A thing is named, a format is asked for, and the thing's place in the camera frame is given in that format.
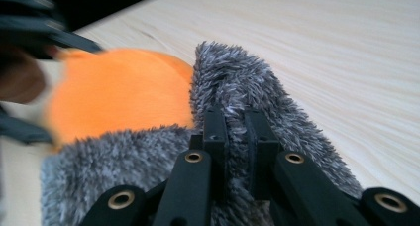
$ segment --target fuzzy cloth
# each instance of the fuzzy cloth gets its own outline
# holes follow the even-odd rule
[[[169,126],[108,133],[78,141],[46,158],[42,167],[43,225],[77,225],[111,187],[131,184],[147,191],[168,178],[191,134],[202,130],[204,111],[216,103],[222,105],[231,145],[226,162],[228,201],[213,205],[212,225],[272,225],[268,202],[253,201],[247,192],[247,108],[265,113],[286,149],[309,156],[341,190],[360,197],[361,186],[334,147],[287,96],[263,60],[241,47],[203,43],[196,50],[190,93],[195,129]]]

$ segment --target gray plush toy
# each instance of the gray plush toy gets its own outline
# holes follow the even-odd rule
[[[80,140],[45,159],[42,167],[43,225],[77,225],[99,196],[121,184],[145,191],[167,179],[178,154],[203,128],[204,111],[220,103],[230,149],[228,200],[212,206],[212,225],[272,225],[268,202],[247,192],[248,146],[244,111],[261,110],[282,145],[310,157],[345,193],[362,188],[328,139],[288,97],[269,66],[241,47],[203,43],[197,47],[190,93],[195,129],[166,126],[108,133]]]

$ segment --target gray fur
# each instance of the gray fur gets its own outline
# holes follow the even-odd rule
[[[334,147],[283,90],[269,66],[241,47],[203,43],[196,50],[190,103],[195,129],[204,111],[222,105],[231,142],[226,204],[212,208],[212,225],[271,225],[268,204],[248,195],[248,149],[244,110],[265,113],[288,150],[310,156],[344,192],[359,197],[362,188]],[[177,154],[186,150],[192,130],[177,126],[141,132],[109,133],[78,141],[44,161],[43,225],[76,225],[107,189],[132,184],[148,190],[170,174]]]

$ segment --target table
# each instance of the table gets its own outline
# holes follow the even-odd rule
[[[106,49],[165,52],[193,64],[203,41],[258,55],[332,141],[363,187],[420,204],[420,0],[146,0],[78,34]],[[53,87],[63,66],[44,61]],[[13,113],[40,121],[47,90]],[[1,139],[4,225],[41,224],[48,146]]]

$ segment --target orange object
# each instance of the orange object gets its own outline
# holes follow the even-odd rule
[[[134,49],[98,54],[69,50],[60,58],[64,80],[45,113],[59,144],[126,129],[193,127],[192,67],[179,58]]]

